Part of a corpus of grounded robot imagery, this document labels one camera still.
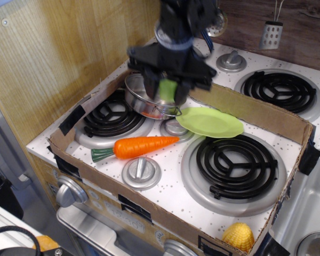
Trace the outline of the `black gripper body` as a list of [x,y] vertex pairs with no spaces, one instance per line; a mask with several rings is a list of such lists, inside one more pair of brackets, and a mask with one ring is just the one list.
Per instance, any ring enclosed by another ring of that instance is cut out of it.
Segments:
[[192,79],[195,87],[209,90],[212,78],[217,71],[198,57],[193,47],[187,50],[169,50],[160,43],[146,46],[131,46],[127,49],[129,68],[143,72],[152,70],[163,74],[163,78],[179,82],[181,79]]

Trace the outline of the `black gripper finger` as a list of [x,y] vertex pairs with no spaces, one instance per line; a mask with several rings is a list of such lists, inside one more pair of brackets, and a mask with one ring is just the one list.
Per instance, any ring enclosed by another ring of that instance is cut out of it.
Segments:
[[182,105],[187,100],[187,95],[190,90],[194,88],[195,83],[192,79],[181,79],[178,82],[177,89],[174,95],[174,102],[176,105]]
[[144,79],[146,94],[151,99],[155,99],[158,93],[159,84],[162,78],[163,78],[163,74],[159,72],[153,72],[152,70],[145,70],[143,72],[143,79]]

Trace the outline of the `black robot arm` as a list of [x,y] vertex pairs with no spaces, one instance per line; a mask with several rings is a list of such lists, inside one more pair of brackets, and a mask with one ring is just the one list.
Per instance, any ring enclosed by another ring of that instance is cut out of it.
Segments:
[[195,53],[193,41],[202,35],[213,51],[206,29],[217,23],[219,14],[215,1],[161,1],[157,41],[127,49],[128,67],[141,72],[147,96],[167,92],[180,105],[191,89],[210,89],[217,72]]

